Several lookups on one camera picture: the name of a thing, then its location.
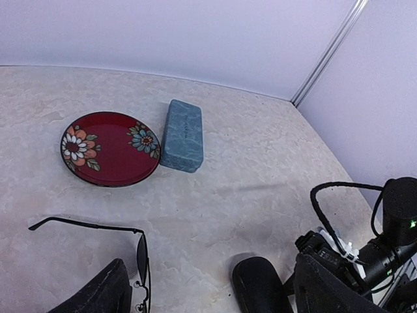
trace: red plate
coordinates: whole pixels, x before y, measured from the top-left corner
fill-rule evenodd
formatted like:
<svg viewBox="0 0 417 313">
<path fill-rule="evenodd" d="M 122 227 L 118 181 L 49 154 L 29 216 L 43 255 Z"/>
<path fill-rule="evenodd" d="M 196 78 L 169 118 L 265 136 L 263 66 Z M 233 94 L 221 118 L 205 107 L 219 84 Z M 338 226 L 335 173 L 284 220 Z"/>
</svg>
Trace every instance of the red plate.
<svg viewBox="0 0 417 313">
<path fill-rule="evenodd" d="M 148 126 L 115 112 L 80 117 L 61 140 L 66 166 L 79 178 L 107 187 L 144 180 L 158 166 L 160 152 L 158 138 Z"/>
</svg>

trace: white wall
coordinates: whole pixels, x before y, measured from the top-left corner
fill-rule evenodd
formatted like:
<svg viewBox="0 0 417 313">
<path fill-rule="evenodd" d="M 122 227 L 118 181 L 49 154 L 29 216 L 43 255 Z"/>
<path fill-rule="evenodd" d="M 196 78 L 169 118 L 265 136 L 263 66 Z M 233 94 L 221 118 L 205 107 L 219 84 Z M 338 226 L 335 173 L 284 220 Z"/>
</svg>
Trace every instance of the white wall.
<svg viewBox="0 0 417 313">
<path fill-rule="evenodd" d="M 0 64 L 149 72 L 290 99 L 354 0 L 0 0 Z"/>
<path fill-rule="evenodd" d="M 369 1 L 299 109 L 355 181 L 417 176 L 417 1 Z"/>
</svg>

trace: table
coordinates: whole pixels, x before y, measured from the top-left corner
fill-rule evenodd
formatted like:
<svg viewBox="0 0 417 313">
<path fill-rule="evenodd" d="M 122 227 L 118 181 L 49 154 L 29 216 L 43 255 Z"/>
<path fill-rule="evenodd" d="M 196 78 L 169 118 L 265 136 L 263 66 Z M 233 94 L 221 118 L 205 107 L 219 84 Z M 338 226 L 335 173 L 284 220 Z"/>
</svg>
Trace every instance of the table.
<svg viewBox="0 0 417 313">
<path fill-rule="evenodd" d="M 125 113 L 161 139 L 173 98 L 203 110 L 205 161 L 197 173 L 160 166 L 137 185 L 103 188 L 63 164 L 61 135 L 77 117 Z M 111 70 L 1 67 L 0 112 L 2 312 L 48 311 L 114 258 L 132 278 L 136 273 L 137 236 L 58 222 L 27 229 L 50 215 L 144 230 L 153 313 L 239 312 L 233 265 L 264 256 L 286 280 L 294 241 L 320 226 L 309 191 L 350 180 L 291 103 L 217 85 Z M 319 201 L 355 246 L 373 237 L 359 191 L 325 190 Z"/>
</svg>

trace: glasses frame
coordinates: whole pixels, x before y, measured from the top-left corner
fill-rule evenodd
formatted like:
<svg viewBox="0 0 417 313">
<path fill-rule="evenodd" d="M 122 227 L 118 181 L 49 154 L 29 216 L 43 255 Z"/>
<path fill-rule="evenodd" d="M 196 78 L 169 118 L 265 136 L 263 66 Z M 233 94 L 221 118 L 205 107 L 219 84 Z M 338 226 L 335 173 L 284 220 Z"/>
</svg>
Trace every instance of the glasses frame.
<svg viewBox="0 0 417 313">
<path fill-rule="evenodd" d="M 31 231 L 35 231 L 37 230 L 39 227 L 41 227 L 43 224 L 54 220 L 56 222 L 62 222 L 65 224 L 70 224 L 70 225 L 75 225 L 75 226 L 80 226 L 80 227 L 84 227 L 84 228 L 93 228 L 96 230 L 118 230 L 118 231 L 131 231 L 134 234 L 140 233 L 141 237 L 139 238 L 139 243 L 137 244 L 137 249 L 136 249 L 136 263 L 137 263 L 137 273 L 139 275 L 139 278 L 141 279 L 141 271 L 139 268 L 139 245 L 141 244 L 141 240 L 143 240 L 144 244 L 145 244 L 145 252 L 146 252 L 146 260 L 145 260 L 145 274 L 144 274 L 144 281 L 140 282 L 140 281 L 136 281 L 134 283 L 134 287 L 135 288 L 144 288 L 146 290 L 146 297 L 143 300 L 143 302 L 141 304 L 137 304 L 135 305 L 135 309 L 140 312 L 140 313 L 149 313 L 151 311 L 151 269 L 149 267 L 149 254 L 148 254 L 148 244 L 147 244 L 147 240 L 146 240 L 146 236 L 145 236 L 145 232 L 143 230 L 139 230 L 137 228 L 127 228 L 127 227 L 116 227 L 116 226 L 105 226 L 105 225 L 99 225 L 99 224 L 92 224 L 92 223 L 87 223 L 87 222 L 80 222 L 77 220 L 70 220 L 68 218 L 62 218 L 62 217 L 56 217 L 56 216 L 50 216 L 45 218 L 44 220 L 41 220 L 40 222 L 37 222 L 36 224 L 32 225 L 29 227 L 29 230 Z M 147 288 L 145 286 L 146 281 L 149 281 L 149 287 Z"/>
</svg>

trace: flower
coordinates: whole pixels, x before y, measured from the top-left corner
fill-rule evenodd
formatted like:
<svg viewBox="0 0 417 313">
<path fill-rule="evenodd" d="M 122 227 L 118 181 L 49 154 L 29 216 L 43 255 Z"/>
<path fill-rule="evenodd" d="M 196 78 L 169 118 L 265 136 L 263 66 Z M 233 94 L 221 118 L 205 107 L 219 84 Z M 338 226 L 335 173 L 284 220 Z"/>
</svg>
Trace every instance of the flower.
<svg viewBox="0 0 417 313">
<path fill-rule="evenodd" d="M 68 128 L 62 142 L 62 152 L 65 160 L 71 160 L 76 166 L 83 166 L 85 160 L 94 158 L 97 152 L 92 148 L 96 145 L 92 140 L 85 140 L 87 134 L 84 130 Z"/>
<path fill-rule="evenodd" d="M 150 153 L 158 146 L 158 140 L 155 138 L 153 132 L 148 130 L 145 132 L 143 129 L 139 131 L 139 134 L 134 134 L 132 139 L 132 146 L 137 148 L 138 151 L 144 151 Z"/>
</svg>

